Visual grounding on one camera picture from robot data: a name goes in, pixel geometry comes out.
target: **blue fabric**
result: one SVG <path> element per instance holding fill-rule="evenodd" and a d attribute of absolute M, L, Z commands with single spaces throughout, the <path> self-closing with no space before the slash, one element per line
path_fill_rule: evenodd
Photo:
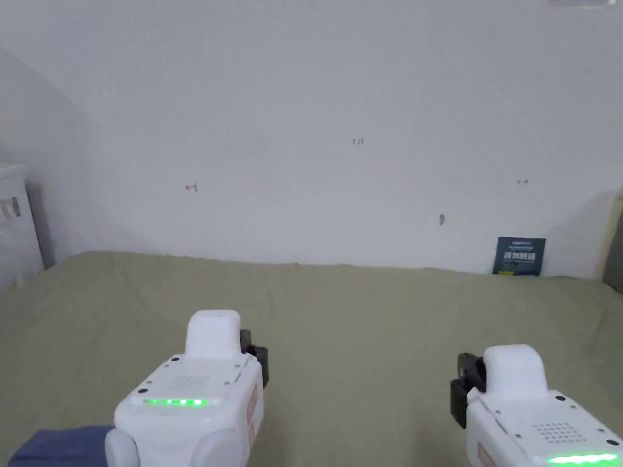
<path fill-rule="evenodd" d="M 8 467 L 107 467 L 104 438 L 112 428 L 38 431 L 18 449 Z"/>

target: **white cabinet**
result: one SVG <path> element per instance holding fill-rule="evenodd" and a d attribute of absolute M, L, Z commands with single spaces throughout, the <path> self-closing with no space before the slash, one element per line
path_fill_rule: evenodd
<path fill-rule="evenodd" d="M 0 162 L 0 290 L 42 269 L 24 168 Z"/>

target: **wrinkled fabric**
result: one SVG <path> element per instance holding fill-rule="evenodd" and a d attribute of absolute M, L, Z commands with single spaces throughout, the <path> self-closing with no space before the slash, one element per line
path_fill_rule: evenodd
<path fill-rule="evenodd" d="M 269 348 L 250 467 L 467 466 L 449 382 L 458 353 L 499 344 L 533 346 L 623 434 L 623 300 L 602 283 L 84 253 L 0 294 L 2 465 L 37 430 L 112 425 L 205 308 Z"/>

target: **dark blue book cover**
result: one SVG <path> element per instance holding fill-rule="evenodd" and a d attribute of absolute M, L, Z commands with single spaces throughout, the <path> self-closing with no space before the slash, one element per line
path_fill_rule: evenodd
<path fill-rule="evenodd" d="M 493 274 L 538 276 L 544 252 L 545 238 L 499 237 Z"/>

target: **orange sticker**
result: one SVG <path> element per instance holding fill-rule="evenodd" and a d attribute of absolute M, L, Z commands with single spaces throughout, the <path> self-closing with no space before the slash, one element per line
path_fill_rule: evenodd
<path fill-rule="evenodd" d="M 478 443 L 478 459 L 480 459 L 480 462 L 482 462 L 485 467 L 498 467 L 495 462 L 493 462 L 493 459 L 491 459 L 487 450 L 480 443 Z"/>
<path fill-rule="evenodd" d="M 259 399 L 260 394 L 257 390 L 257 384 L 253 388 L 253 394 L 251 394 L 251 399 L 249 399 L 249 404 L 247 405 L 247 425 L 251 423 L 251 418 L 253 418 L 253 412 L 255 412 L 255 406 L 257 405 L 257 399 Z"/>

